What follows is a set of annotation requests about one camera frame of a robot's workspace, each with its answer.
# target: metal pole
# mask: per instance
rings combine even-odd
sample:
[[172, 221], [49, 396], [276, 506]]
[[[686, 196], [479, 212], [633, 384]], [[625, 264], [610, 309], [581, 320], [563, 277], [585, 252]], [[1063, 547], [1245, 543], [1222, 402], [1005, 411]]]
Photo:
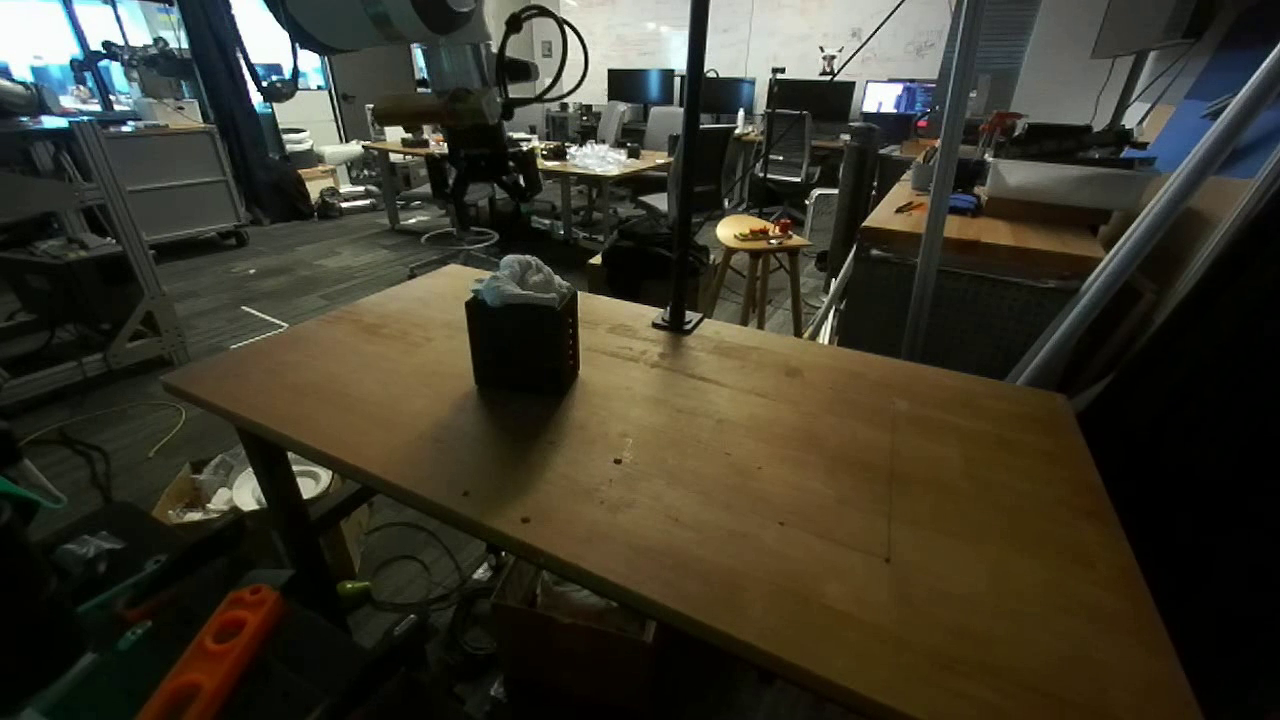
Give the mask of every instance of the metal pole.
[[1089, 274], [1072, 303], [1045, 328], [1029, 356], [1010, 373], [1012, 384], [1053, 384], [1067, 364], [1075, 341], [1098, 320], [1098, 313], [1121, 294], [1121, 285], [1141, 267], [1141, 262], [1164, 241], [1169, 224], [1194, 202], [1201, 182], [1233, 151], [1249, 119], [1280, 88], [1280, 43], [1249, 75], [1224, 115], [1204, 134], [1194, 155], [1169, 177], [1169, 183], [1149, 202], [1149, 207], [1128, 224], [1121, 243]]
[[704, 72], [709, 72], [709, 15], [711, 0], [692, 0], [690, 7], [690, 60], [686, 60], [686, 119], [680, 119], [680, 171], [677, 171], [677, 205], [673, 205], [673, 309], [654, 320], [654, 328], [690, 338], [701, 324], [701, 313], [690, 313], [690, 250], [692, 250], [692, 217], [690, 217], [690, 161], [701, 136], [704, 114]]
[[981, 0], [959, 0], [953, 14], [953, 31], [949, 31], [944, 134], [940, 134], [940, 151], [932, 161], [929, 221], [924, 221], [924, 236], [920, 236], [913, 309], [908, 309], [908, 328], [904, 328], [904, 349], [902, 349], [902, 356], [908, 356], [908, 359], [920, 356], [924, 334], [929, 334], [932, 290], [936, 290], [936, 267], [940, 267], [940, 252], [944, 252], [949, 202], [955, 190], [967, 75], [976, 66], [976, 29], [981, 29]]
[[814, 324], [804, 328], [804, 341], [818, 341], [824, 334], [829, 318], [843, 299], [852, 267], [863, 255], [863, 243], [857, 241], [857, 221], [868, 217], [872, 191], [863, 183], [872, 182], [872, 151], [875, 151], [872, 128], [860, 128], [857, 142], [848, 142], [841, 151], [841, 196], [835, 196], [835, 229], [833, 229], [833, 250], [829, 250], [829, 264], [841, 262], [841, 274], [835, 274], [824, 303], [818, 309]]

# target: floor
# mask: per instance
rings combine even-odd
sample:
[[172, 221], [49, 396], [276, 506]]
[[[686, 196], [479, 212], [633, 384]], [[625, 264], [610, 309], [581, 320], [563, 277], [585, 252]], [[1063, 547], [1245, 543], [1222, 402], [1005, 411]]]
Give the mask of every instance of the floor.
[[[435, 207], [417, 207], [417, 217], [417, 229], [445, 224]], [[248, 229], [244, 250], [172, 243], [156, 252], [156, 274], [181, 318], [190, 352], [193, 359], [201, 359], [211, 352], [227, 352], [231, 344], [270, 338], [280, 324], [303, 324], [327, 309], [391, 290], [412, 274], [442, 267], [447, 252], [447, 243], [420, 243], [420, 236], [391, 233], [381, 212], [357, 212], [339, 221]], [[593, 267], [585, 264], [560, 264], [560, 274], [575, 290], [587, 290], [593, 281]], [[821, 294], [824, 274], [818, 274], [818, 262], [804, 255], [804, 318], [818, 313]], [[738, 320], [738, 309], [741, 281], [729, 281], [718, 320]], [[771, 303], [766, 334], [793, 334], [789, 303]], [[181, 469], [237, 449], [237, 436], [223, 421], [163, 396], [163, 373], [167, 364], [133, 370], [98, 390], [35, 402], [32, 410], [9, 411], [5, 421], [24, 439], [69, 434], [105, 449], [111, 456], [111, 500], [152, 507]], [[65, 494], [65, 507], [49, 507], [35, 516], [35, 540], [105, 506], [86, 456], [69, 454], [65, 443], [32, 443], [28, 456]], [[435, 633], [445, 635], [457, 614], [435, 614], [442, 593], [447, 593], [490, 555], [478, 540], [442, 530], [391, 500], [368, 506], [368, 530], [364, 535], [357, 535], [357, 543], [377, 597], [377, 605], [352, 616], [362, 645], [377, 645], [403, 608], [432, 608], [430, 616], [435, 616]], [[680, 717], [692, 709], [692, 717], [848, 717], [843, 709], [824, 703], [804, 690], [729, 659], [704, 645], [677, 641], [677, 647], [680, 652], [666, 656], [659, 673], [666, 717]], [[457, 652], [490, 667], [486, 659], [493, 659], [493, 635], [486, 635], [486, 625], [478, 625], [471, 633], [457, 633], [454, 659]], [[479, 673], [457, 681], [454, 698], [465, 717], [512, 717], [512, 703], [503, 703], [496, 690], [496, 676]]]

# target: desk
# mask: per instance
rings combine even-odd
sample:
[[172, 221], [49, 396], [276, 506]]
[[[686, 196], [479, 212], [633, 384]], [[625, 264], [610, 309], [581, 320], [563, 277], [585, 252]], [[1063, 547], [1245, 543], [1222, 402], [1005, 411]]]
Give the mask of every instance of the desk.
[[568, 163], [568, 161], [537, 161], [537, 167], [554, 182], [560, 182], [560, 217], [563, 217], [563, 236], [571, 236], [571, 182], [587, 183], [587, 217], [598, 212], [599, 196], [599, 217], [606, 217], [606, 241], [616, 233], [616, 207], [614, 207], [614, 183], [625, 177], [646, 177], [667, 167], [667, 151], [642, 151], [635, 161], [610, 163], [610, 167], [587, 167], [587, 163]]
[[285, 449], [860, 709], [1195, 717], [1063, 396], [606, 296], [563, 402], [479, 396], [471, 285], [163, 376], [240, 430], [311, 593]]
[[[386, 207], [389, 224], [400, 229], [400, 182], [391, 155], [442, 155], [442, 148], [400, 148], [400, 144], [368, 144], [368, 151], [381, 155], [381, 177], [386, 177]], [[606, 233], [616, 229], [616, 207], [614, 207], [614, 182], [642, 177], [642, 171], [659, 171], [667, 167], [667, 151], [642, 151], [642, 161], [625, 161], [614, 167], [587, 167], [587, 163], [568, 163], [568, 161], [537, 161], [537, 167], [554, 182], [560, 182], [560, 217], [563, 217], [563, 236], [571, 236], [571, 182], [593, 183], [587, 191], [587, 212], [598, 207], [593, 196], [599, 191], [599, 212], [606, 212]]]
[[[908, 182], [894, 183], [860, 229], [860, 241], [902, 255], [920, 252], [929, 196]], [[949, 217], [944, 252], [953, 264], [1021, 277], [1021, 281], [1086, 281], [1104, 243], [1086, 224], [1005, 221], [1005, 217]]]

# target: pole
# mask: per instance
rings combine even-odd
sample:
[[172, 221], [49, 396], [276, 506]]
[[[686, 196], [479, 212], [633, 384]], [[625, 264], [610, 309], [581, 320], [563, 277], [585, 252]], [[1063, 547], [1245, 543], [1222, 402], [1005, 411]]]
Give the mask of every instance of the pole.
[[949, 58], [944, 58], [949, 60], [949, 67], [944, 67], [944, 88], [949, 88], [944, 134], [940, 134], [940, 151], [932, 161], [929, 221], [924, 221], [924, 236], [920, 236], [908, 328], [904, 328], [904, 349], [902, 349], [902, 356], [908, 356], [908, 359], [920, 356], [924, 334], [929, 334], [932, 290], [936, 290], [936, 267], [940, 267], [940, 252], [944, 252], [949, 202], [955, 190], [967, 75], [972, 75], [976, 41], [981, 41], [976, 29], [981, 29], [981, 0], [959, 0], [953, 14]]
[[1169, 183], [1149, 202], [1149, 207], [1128, 224], [1121, 243], [1089, 274], [1072, 303], [1045, 328], [1029, 356], [1010, 373], [1012, 384], [1056, 384], [1075, 341], [1099, 318], [1099, 309], [1121, 294], [1121, 285], [1141, 267], [1141, 262], [1164, 241], [1169, 224], [1186, 212], [1201, 182], [1233, 151], [1249, 119], [1280, 88], [1280, 43], [1249, 75], [1224, 115], [1204, 134], [1194, 155], [1169, 177]]
[[692, 0], [690, 7], [690, 60], [686, 60], [686, 119], [680, 119], [680, 161], [677, 161], [677, 212], [673, 212], [673, 309], [654, 320], [654, 328], [690, 338], [701, 324], [701, 313], [690, 313], [690, 250], [692, 250], [692, 212], [690, 212], [690, 161], [701, 136], [704, 114], [704, 72], [709, 72], [709, 15], [711, 0]]

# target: computer monitor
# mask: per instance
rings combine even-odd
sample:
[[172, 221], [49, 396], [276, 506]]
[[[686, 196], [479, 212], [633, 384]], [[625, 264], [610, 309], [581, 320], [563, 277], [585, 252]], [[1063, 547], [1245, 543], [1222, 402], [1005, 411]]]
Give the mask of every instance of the computer monitor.
[[818, 124], [848, 124], [857, 79], [771, 79], [770, 109], [804, 109]]
[[677, 103], [677, 72], [673, 67], [610, 67], [610, 101]]
[[756, 115], [756, 75], [704, 75], [701, 114], [718, 119], [732, 119], [745, 114]]
[[932, 97], [932, 79], [872, 79], [860, 109], [863, 115], [929, 115]]

